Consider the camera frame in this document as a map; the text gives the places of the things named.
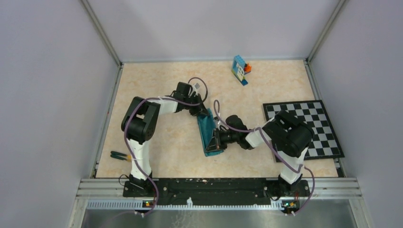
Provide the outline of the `teal cloth napkin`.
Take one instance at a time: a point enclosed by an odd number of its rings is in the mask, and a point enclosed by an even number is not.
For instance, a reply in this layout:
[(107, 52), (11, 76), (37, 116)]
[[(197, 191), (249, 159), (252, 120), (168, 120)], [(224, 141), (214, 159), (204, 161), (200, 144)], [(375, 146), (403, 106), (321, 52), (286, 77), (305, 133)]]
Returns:
[(210, 108), (207, 109), (209, 115), (198, 115), (197, 123), (200, 130), (201, 142), (203, 146), (203, 152), (206, 157), (215, 156), (224, 152), (224, 150), (213, 149), (208, 151), (208, 146), (213, 138), (213, 131), (216, 128), (216, 123), (213, 118), (213, 114)]

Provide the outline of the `colourful toy block house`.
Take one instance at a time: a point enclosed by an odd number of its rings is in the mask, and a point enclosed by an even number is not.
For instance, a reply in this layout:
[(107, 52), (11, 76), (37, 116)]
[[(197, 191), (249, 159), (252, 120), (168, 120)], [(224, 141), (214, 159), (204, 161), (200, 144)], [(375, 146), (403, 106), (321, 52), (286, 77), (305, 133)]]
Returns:
[(248, 84), (245, 75), (249, 74), (251, 69), (251, 65), (246, 63), (240, 55), (233, 58), (231, 72), (243, 86)]

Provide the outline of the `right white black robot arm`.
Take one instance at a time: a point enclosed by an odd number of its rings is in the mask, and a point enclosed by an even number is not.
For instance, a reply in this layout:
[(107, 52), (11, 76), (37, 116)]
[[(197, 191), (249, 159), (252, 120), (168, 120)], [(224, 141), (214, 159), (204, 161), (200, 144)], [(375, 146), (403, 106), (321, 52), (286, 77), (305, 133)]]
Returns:
[(263, 127), (248, 129), (237, 115), (229, 116), (224, 123), (217, 116), (214, 120), (198, 122), (205, 156), (212, 156), (237, 143), (245, 150), (253, 150), (266, 144), (283, 163), (278, 180), (269, 185), (265, 193), (273, 200), (296, 193), (302, 178), (305, 154), (312, 142), (314, 131), (302, 120), (280, 111)]

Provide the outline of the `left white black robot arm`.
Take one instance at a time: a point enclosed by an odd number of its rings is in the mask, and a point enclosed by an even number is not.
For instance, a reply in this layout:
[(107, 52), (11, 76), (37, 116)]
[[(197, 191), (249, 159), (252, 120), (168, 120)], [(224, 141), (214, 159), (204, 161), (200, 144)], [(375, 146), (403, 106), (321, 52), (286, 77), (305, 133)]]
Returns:
[(133, 98), (122, 120), (121, 129), (124, 140), (132, 156), (132, 169), (129, 182), (140, 196), (152, 192), (149, 181), (152, 169), (149, 161), (149, 143), (154, 135), (158, 117), (162, 114), (178, 113), (188, 110), (192, 116), (209, 116), (199, 93), (200, 85), (179, 82), (176, 89), (167, 96)]

